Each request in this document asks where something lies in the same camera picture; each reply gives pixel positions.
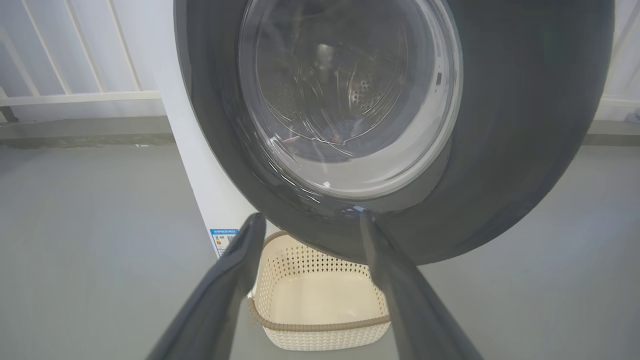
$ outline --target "white railing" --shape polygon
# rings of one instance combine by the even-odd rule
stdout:
[[[99,92],[93,93],[74,93],[69,88],[69,85],[65,81],[64,74],[62,74],[60,67],[56,63],[55,59],[51,55],[49,47],[47,46],[47,42],[45,41],[42,33],[40,32],[40,28],[31,13],[31,8],[29,7],[28,0],[21,0],[24,10],[31,22],[31,26],[33,27],[36,36],[40,41],[40,45],[44,50],[44,53],[51,64],[53,72],[60,83],[60,87],[64,91],[64,94],[59,95],[40,95],[38,88],[36,87],[27,67],[24,62],[20,58],[18,51],[16,50],[9,34],[5,30],[4,27],[0,26],[0,44],[2,44],[12,62],[18,69],[18,72],[26,84],[27,89],[31,93],[30,96],[7,96],[5,91],[0,87],[0,106],[18,106],[18,105],[32,105],[32,104],[60,104],[60,103],[69,103],[69,102],[92,102],[92,101],[118,101],[118,100],[148,100],[148,99],[160,99],[160,92],[158,91],[144,91],[142,90],[142,86],[140,84],[140,79],[138,77],[138,73],[136,72],[136,67],[133,64],[131,59],[131,54],[129,52],[129,47],[127,46],[127,41],[122,32],[122,27],[120,25],[120,19],[118,18],[118,14],[116,12],[115,6],[113,4],[113,0],[105,0],[107,2],[109,8],[109,14],[111,16],[111,20],[113,21],[114,29],[118,35],[120,40],[120,45],[122,46],[122,50],[126,57],[126,63],[128,64],[129,74],[131,75],[131,82],[133,84],[134,91],[128,92],[110,92],[107,88],[104,78],[100,74],[100,70],[96,65],[95,59],[88,47],[86,38],[84,37],[84,33],[80,27],[80,23],[78,22],[78,18],[76,15],[76,11],[74,10],[73,4],[70,0],[64,0],[65,8],[67,11],[68,19],[72,23],[73,28],[75,30],[77,39],[80,43],[81,49],[84,53],[84,57],[88,62],[95,84]]]
[[[618,0],[616,5],[635,3],[628,19],[621,25],[620,33],[613,42],[609,77],[600,106],[612,108],[640,108],[640,94],[634,93],[640,82],[640,0]],[[624,52],[633,51],[631,57]]]

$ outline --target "sticker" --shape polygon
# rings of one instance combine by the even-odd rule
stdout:
[[[225,250],[238,233],[238,229],[210,229],[213,245],[216,248],[218,259],[224,255]]]

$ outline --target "washing machine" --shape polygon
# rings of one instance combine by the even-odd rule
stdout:
[[[165,2],[156,79],[216,252],[256,211],[355,263],[365,211],[414,265],[494,239],[577,152],[613,6]]]

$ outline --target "perforated basket wall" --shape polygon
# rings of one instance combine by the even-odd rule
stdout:
[[[347,286],[352,292],[318,291],[309,288],[310,284],[316,282],[296,282],[322,276],[329,276],[332,284],[344,280],[343,286]],[[305,299],[308,301],[309,291],[315,290],[311,294],[312,304],[320,304],[325,312],[327,306],[340,307],[345,300],[351,304],[361,301],[363,306],[357,309],[359,313],[356,321],[353,321],[353,317],[346,316],[352,316],[353,311],[344,311],[344,318],[337,318],[341,309],[336,308],[333,321],[325,323],[324,318],[314,318],[316,314],[313,312],[316,309],[313,305],[302,306],[301,309],[292,306],[291,313],[283,317],[282,304],[277,304],[282,301],[282,297],[277,299],[274,296],[276,293],[282,296],[281,286],[287,287],[286,294],[289,297],[286,300],[294,302]],[[275,311],[278,305],[280,314]],[[249,309],[256,321],[263,326],[269,339],[286,350],[336,350],[370,344],[384,335],[390,323],[385,296],[371,281],[366,265],[323,254],[301,244],[285,232],[271,235],[265,241],[258,279],[249,299]],[[290,321],[277,321],[283,318]],[[314,318],[312,323],[305,323],[310,318]]]

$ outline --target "white wall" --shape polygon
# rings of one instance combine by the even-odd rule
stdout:
[[[77,15],[79,29],[86,39],[86,48],[95,60],[98,77],[104,85],[102,91],[131,92],[138,90],[137,88],[142,91],[157,90],[154,72],[146,58],[148,51],[145,49],[149,39],[141,31],[148,17],[144,9],[140,8],[140,1],[113,0],[138,80],[129,68],[127,53],[111,16],[109,0],[68,1]],[[65,92],[24,3],[27,4],[69,90],[72,93],[100,92],[65,0],[3,0],[0,2],[0,26],[6,31],[40,95]],[[6,44],[0,45],[0,86],[10,97],[31,95]],[[164,115],[160,100],[14,106],[13,111],[21,121]]]
[[[76,92],[96,92],[97,85],[81,43],[69,19],[65,0],[24,0],[55,59],[68,87]],[[109,12],[109,0],[68,0],[77,13],[86,36],[88,49],[104,78],[107,91],[130,91],[132,77],[118,31]],[[155,8],[160,4],[148,0],[113,0],[131,60],[138,74],[141,90],[157,90],[153,61],[148,57],[155,41]],[[0,2],[0,25],[6,29],[17,53],[42,95],[63,94],[60,82],[47,59],[24,9],[22,0]],[[616,0],[614,54],[604,98],[597,120],[624,120],[640,107],[640,0]],[[9,96],[29,95],[25,81],[10,58],[6,46],[0,45],[0,86]],[[140,100],[133,104],[110,102],[65,104],[63,106],[16,106],[14,113],[22,121],[80,117],[119,117],[164,115],[158,100]]]
[[[640,108],[639,44],[640,0],[616,0],[613,51],[603,94],[608,101],[601,102],[596,120],[624,120]]]

